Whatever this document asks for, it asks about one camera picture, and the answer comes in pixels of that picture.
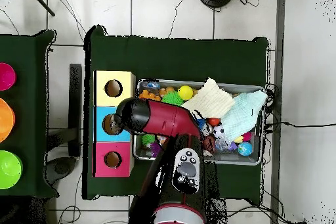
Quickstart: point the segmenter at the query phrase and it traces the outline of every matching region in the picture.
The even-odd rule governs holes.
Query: blue cube
[[[96,110],[96,142],[131,142],[131,134],[123,130],[119,135],[110,135],[103,129],[104,118],[109,114],[115,114],[116,107],[97,106]]]

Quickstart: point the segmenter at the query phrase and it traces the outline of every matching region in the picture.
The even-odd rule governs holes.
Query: circular hole
[[[110,168],[117,168],[121,163],[121,156],[117,152],[109,152],[105,155],[104,162]]]
[[[118,80],[109,80],[104,90],[109,97],[118,97],[123,92],[123,86]]]
[[[122,132],[120,126],[114,120],[113,114],[108,114],[102,121],[103,130],[109,135],[118,135]]]

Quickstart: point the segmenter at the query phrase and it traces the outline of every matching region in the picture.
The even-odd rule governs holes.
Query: metal tray
[[[142,93],[144,89],[142,87],[142,82],[147,79],[140,79],[136,87],[136,95],[138,96]],[[200,89],[204,82],[192,82],[192,81],[174,81],[174,80],[156,80],[159,81],[161,88],[174,87],[176,90],[183,86],[188,85],[193,89]],[[261,86],[252,85],[236,85],[236,84],[217,84],[221,89],[226,92],[234,93],[252,93],[255,91],[264,91],[265,89]],[[227,150],[224,152],[215,152],[212,156],[204,156],[205,161],[212,161],[218,164],[236,164],[236,165],[248,165],[255,166],[261,162],[262,156],[262,145],[263,145],[263,133],[264,133],[264,106],[259,112],[257,125],[251,130],[252,138],[250,143],[253,146],[253,152],[250,156],[242,156],[237,150]],[[133,155],[139,160],[154,160],[155,158],[146,155],[146,151],[141,148],[141,135],[134,135],[133,139]]]

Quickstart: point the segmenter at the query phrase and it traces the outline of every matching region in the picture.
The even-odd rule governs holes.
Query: yellow cube
[[[135,76],[131,72],[96,70],[96,105],[114,106],[135,95]]]

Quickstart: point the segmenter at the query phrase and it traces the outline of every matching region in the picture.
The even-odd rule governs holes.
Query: robot control buttons
[[[174,188],[185,194],[194,194],[200,187],[200,158],[192,148],[183,148],[175,156],[173,178]]]
[[[177,171],[185,177],[195,177],[196,176],[196,168],[190,162],[183,162],[177,168]]]

